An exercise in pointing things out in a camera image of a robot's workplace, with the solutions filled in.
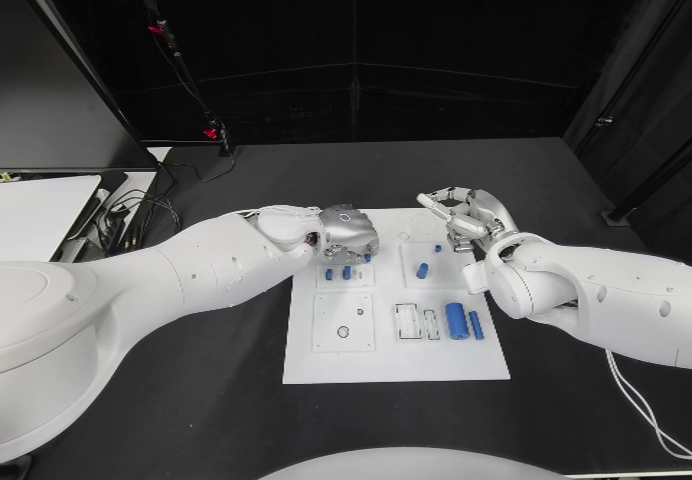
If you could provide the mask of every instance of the black table surface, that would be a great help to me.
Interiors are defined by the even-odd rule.
[[[229,166],[216,152],[179,147],[166,161],[211,176]],[[208,183],[170,167],[183,227],[274,204],[418,207],[420,192],[461,186],[493,193],[519,228],[555,243],[645,251],[630,229],[603,223],[611,204],[558,138],[245,146],[237,162]],[[172,234],[160,209],[149,243]],[[290,299],[288,279],[149,335],[85,414],[35,452],[29,480],[255,479],[388,446],[482,452],[562,474],[692,468],[626,403],[603,350],[510,319],[490,297],[510,380],[283,385]],[[665,429],[692,444],[692,372],[619,358]]]

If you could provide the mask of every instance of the blue cylinder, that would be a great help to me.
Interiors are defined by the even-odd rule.
[[[418,268],[418,274],[417,277],[423,280],[425,278],[425,275],[428,274],[428,264],[421,263],[421,267]]]
[[[483,330],[480,329],[479,314],[476,312],[469,312],[469,319],[472,320],[473,335],[476,340],[483,340]]]
[[[469,338],[469,325],[466,324],[464,307],[460,303],[448,303],[444,307],[447,313],[447,325],[453,340]]]

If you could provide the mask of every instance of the blue block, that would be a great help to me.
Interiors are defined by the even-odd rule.
[[[418,274],[417,277],[423,280],[425,278],[425,275],[428,274],[428,264],[421,263],[421,268],[418,268]]]
[[[469,338],[469,325],[466,324],[464,307],[460,303],[448,303],[444,307],[447,313],[447,325],[453,340]]]
[[[483,330],[480,329],[479,314],[476,312],[469,312],[469,319],[472,320],[473,335],[476,340],[483,340]]]

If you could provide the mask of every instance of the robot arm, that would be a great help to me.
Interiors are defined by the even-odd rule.
[[[348,264],[378,252],[350,205],[238,213],[91,263],[0,262],[0,462],[71,425],[159,327],[245,302],[316,255]]]
[[[461,203],[448,208],[440,201]],[[512,318],[557,326],[632,358],[692,368],[692,268],[598,248],[567,247],[519,233],[508,210],[482,190],[418,196],[447,223],[456,251],[476,241],[483,261],[461,272],[469,293],[489,291]]]

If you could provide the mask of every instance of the robotic hand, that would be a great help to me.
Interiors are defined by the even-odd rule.
[[[453,208],[440,202],[459,202]],[[565,247],[519,233],[483,190],[443,189],[418,202],[446,221],[456,252],[486,252],[461,275],[470,294],[490,291],[512,318],[557,326],[627,357],[692,368],[692,268],[663,258]]]
[[[359,263],[378,247],[350,205],[274,206],[91,263],[0,262],[0,462],[72,424],[153,330],[245,302],[316,255]]]

